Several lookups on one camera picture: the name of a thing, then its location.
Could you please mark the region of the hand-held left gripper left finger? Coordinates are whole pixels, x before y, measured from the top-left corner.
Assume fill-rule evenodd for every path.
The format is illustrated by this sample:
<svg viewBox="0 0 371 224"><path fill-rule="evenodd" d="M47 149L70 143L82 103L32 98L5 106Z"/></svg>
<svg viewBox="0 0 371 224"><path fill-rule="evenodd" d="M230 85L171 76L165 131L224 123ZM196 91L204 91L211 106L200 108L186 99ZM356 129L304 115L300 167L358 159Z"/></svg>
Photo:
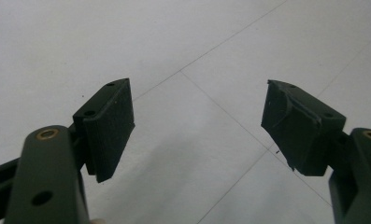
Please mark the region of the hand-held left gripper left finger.
<svg viewBox="0 0 371 224"><path fill-rule="evenodd" d="M130 80L104 85L73 124L30 133L18 162L4 224L90 224L81 169L110 179L135 127Z"/></svg>

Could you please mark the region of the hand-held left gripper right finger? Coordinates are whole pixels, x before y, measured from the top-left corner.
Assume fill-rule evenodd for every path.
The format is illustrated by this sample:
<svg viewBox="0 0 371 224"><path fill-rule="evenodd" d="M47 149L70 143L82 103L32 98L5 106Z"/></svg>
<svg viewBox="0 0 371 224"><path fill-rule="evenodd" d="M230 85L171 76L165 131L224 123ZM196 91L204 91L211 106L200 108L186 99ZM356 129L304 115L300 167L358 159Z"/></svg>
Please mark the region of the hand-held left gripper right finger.
<svg viewBox="0 0 371 224"><path fill-rule="evenodd" d="M371 224L371 129L343 132L346 117L297 86L269 80L262 127L290 168L327 169L335 224Z"/></svg>

